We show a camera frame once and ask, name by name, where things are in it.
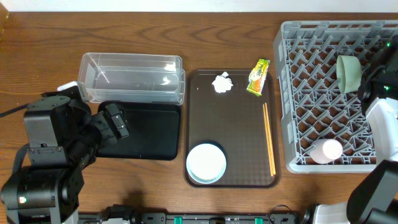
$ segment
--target chopsticks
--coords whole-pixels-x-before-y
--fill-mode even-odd
[[[273,177],[274,175],[276,175],[276,169],[275,169],[274,148],[272,146],[271,126],[269,124],[267,103],[263,104],[262,112],[264,113],[264,126],[266,129],[269,169],[270,169],[271,177]]]

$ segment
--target green clip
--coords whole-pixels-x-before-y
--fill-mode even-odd
[[[254,224],[262,224],[262,218],[255,218],[254,219]]]
[[[174,217],[174,224],[182,224],[182,217]]]

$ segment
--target wooden table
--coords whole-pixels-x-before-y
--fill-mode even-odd
[[[274,60],[272,41],[284,21],[397,18],[398,14],[13,12],[0,42],[0,111],[76,80],[86,52],[179,55],[187,74],[198,68],[252,68],[258,58]],[[313,202],[347,201],[366,174],[291,174],[285,168],[280,91],[273,65],[269,71],[274,78],[282,169],[276,187],[195,189],[188,185],[183,178],[183,122],[178,156],[172,161],[100,158],[86,168],[80,211],[100,212],[118,203],[147,211],[266,213],[278,204],[303,210]],[[0,119],[0,185],[11,174],[16,151],[28,142],[23,114]],[[4,221],[1,204],[0,222]]]

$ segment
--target yellow snack wrapper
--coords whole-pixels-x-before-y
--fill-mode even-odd
[[[256,94],[256,96],[261,96],[270,62],[270,60],[265,59],[260,59],[258,61],[257,65],[250,72],[247,91]]]

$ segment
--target dish rack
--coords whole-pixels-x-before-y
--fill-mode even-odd
[[[287,21],[274,39],[275,69],[282,100],[285,163],[293,173],[371,172],[373,136],[356,93],[341,94],[339,55],[365,67],[383,43],[398,34],[398,21]],[[310,157],[319,138],[343,145],[343,155],[320,165]]]

